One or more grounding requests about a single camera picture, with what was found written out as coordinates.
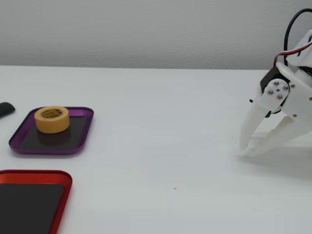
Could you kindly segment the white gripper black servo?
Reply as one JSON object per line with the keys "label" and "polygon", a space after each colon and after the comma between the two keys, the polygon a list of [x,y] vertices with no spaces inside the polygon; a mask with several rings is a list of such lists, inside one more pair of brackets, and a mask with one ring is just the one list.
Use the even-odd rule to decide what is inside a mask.
{"label": "white gripper black servo", "polygon": [[279,62],[264,76],[241,126],[240,149],[247,148],[251,136],[267,114],[278,112],[288,117],[284,117],[266,137],[245,150],[244,155],[259,156],[287,143],[298,135],[298,121],[294,119],[311,120],[312,77],[306,69],[299,68],[293,72]]}

